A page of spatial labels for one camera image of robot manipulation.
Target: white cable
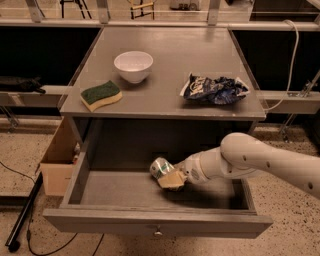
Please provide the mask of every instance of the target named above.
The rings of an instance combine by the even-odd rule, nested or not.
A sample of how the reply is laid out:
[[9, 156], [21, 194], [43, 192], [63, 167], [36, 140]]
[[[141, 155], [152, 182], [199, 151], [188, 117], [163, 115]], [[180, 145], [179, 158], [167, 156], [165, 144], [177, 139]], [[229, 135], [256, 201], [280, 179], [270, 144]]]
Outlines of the white cable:
[[298, 48], [298, 43], [299, 43], [299, 31], [298, 31], [298, 28], [297, 28], [296, 24], [294, 24], [291, 20], [284, 20], [283, 22], [286, 22], [289, 25], [291, 25], [296, 31], [296, 43], [295, 43], [295, 46], [294, 46], [294, 49], [293, 49], [293, 53], [292, 53], [292, 58], [291, 58], [291, 65], [290, 65], [290, 72], [289, 72], [287, 90], [286, 90], [286, 93], [283, 95], [282, 99], [277, 104], [275, 104], [274, 106], [272, 106], [270, 108], [263, 109], [265, 111], [269, 111], [269, 110], [272, 110], [272, 109], [278, 107], [282, 103], [282, 101], [284, 100], [285, 95], [288, 94], [289, 89], [290, 89], [290, 85], [291, 85], [292, 69], [293, 69], [293, 64], [294, 64], [294, 60], [295, 60], [295, 57], [296, 57], [296, 51], [297, 51], [297, 48]]

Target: speckled floor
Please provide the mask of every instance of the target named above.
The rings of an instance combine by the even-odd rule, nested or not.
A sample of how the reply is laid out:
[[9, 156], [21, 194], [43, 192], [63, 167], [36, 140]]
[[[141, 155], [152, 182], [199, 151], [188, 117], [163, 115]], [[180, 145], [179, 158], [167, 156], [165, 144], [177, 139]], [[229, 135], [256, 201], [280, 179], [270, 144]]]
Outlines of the speckled floor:
[[[21, 120], [14, 133], [0, 119], [0, 161], [14, 170], [35, 177], [35, 170], [49, 145], [58, 121]], [[282, 141], [276, 127], [257, 127], [254, 136], [275, 147], [318, 155], [301, 127], [289, 130], [292, 143]], [[0, 166], [2, 195], [26, 195], [32, 182]], [[256, 239], [126, 237], [106, 234], [96, 255], [320, 255], [320, 200], [292, 187], [272, 175], [248, 180], [259, 215], [269, 215], [274, 224]], [[65, 244], [73, 234], [61, 233], [43, 217], [44, 208], [58, 207], [61, 198], [44, 195], [43, 187], [36, 198], [31, 246], [38, 254], [51, 252]], [[1, 210], [0, 255], [11, 255], [5, 242], [18, 211]], [[14, 255], [32, 255], [26, 240], [27, 222], [18, 240], [20, 249]], [[78, 234], [62, 251], [54, 255], [92, 255], [101, 234]]]

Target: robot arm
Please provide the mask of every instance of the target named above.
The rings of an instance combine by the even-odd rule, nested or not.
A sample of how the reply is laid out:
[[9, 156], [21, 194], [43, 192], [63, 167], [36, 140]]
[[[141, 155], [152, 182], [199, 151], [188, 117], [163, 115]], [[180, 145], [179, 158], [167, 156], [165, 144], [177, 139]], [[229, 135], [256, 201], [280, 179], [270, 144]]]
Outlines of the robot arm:
[[175, 168], [158, 179], [160, 186], [246, 178], [262, 170], [320, 199], [320, 158], [276, 149], [243, 133], [227, 135], [220, 147], [191, 155]]

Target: drawer handle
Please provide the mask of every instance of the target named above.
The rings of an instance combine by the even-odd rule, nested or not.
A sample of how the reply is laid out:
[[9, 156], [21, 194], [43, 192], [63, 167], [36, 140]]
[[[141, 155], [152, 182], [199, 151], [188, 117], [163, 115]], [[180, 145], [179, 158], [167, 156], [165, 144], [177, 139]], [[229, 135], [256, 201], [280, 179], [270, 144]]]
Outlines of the drawer handle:
[[162, 232], [160, 231], [160, 226], [157, 227], [157, 231], [153, 233], [153, 236], [155, 237], [163, 236]]

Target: sponge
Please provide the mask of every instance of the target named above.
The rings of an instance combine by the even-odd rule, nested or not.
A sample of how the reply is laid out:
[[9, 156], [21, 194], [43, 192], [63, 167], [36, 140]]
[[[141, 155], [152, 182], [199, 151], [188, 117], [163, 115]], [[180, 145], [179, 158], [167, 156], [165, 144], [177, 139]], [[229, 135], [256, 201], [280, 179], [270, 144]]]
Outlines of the sponge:
[[82, 102], [91, 112], [104, 105], [115, 103], [121, 98], [119, 87], [112, 81], [91, 87], [81, 93]]

